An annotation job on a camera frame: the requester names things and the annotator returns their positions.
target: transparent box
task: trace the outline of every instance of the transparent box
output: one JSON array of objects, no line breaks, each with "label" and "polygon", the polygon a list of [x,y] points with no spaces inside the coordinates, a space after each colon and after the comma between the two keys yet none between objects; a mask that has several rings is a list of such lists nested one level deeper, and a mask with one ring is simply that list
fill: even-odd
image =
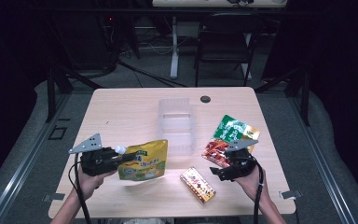
[{"label": "transparent box", "polygon": [[188,98],[162,99],[158,102],[158,138],[168,140],[168,156],[193,153],[195,123]]}]

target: yellow snack bag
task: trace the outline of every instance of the yellow snack bag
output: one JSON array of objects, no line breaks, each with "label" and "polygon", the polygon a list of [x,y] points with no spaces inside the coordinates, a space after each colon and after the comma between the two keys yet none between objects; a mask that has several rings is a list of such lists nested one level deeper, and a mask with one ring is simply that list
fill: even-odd
[{"label": "yellow snack bag", "polygon": [[167,160],[168,141],[165,139],[127,147],[126,153],[136,152],[134,161],[118,166],[121,180],[142,181],[163,176]]}]

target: chair seat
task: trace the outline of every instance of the chair seat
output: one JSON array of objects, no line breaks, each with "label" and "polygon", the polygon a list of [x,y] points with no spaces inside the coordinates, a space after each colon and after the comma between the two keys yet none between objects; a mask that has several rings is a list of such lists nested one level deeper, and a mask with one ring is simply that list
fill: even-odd
[{"label": "chair seat", "polygon": [[203,62],[242,63],[250,58],[242,34],[213,34],[201,36],[200,60]]}]

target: human arm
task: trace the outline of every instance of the human arm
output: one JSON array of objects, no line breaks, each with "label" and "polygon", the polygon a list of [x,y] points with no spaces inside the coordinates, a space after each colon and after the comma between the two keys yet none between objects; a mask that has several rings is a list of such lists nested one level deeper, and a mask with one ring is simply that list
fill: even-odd
[{"label": "human arm", "polygon": [[[277,206],[269,197],[269,188],[266,179],[266,171],[263,169],[264,174],[264,187],[261,191],[259,209],[263,216],[266,218],[267,223],[281,224],[285,223],[283,217],[278,211]],[[254,170],[247,176],[239,177],[235,181],[240,184],[246,195],[255,201],[257,188],[259,186],[259,168],[256,166]]]},{"label": "human arm", "polygon": [[[103,179],[109,175],[114,174],[116,171],[110,173],[89,176],[83,173],[81,167],[78,171],[80,187],[82,189],[84,200],[87,200],[92,196],[94,190],[101,186]],[[77,196],[75,188],[72,188],[62,207],[58,211],[57,215],[51,220],[51,224],[62,224],[62,223],[72,223],[75,219],[77,212],[79,211],[81,205]]]}]

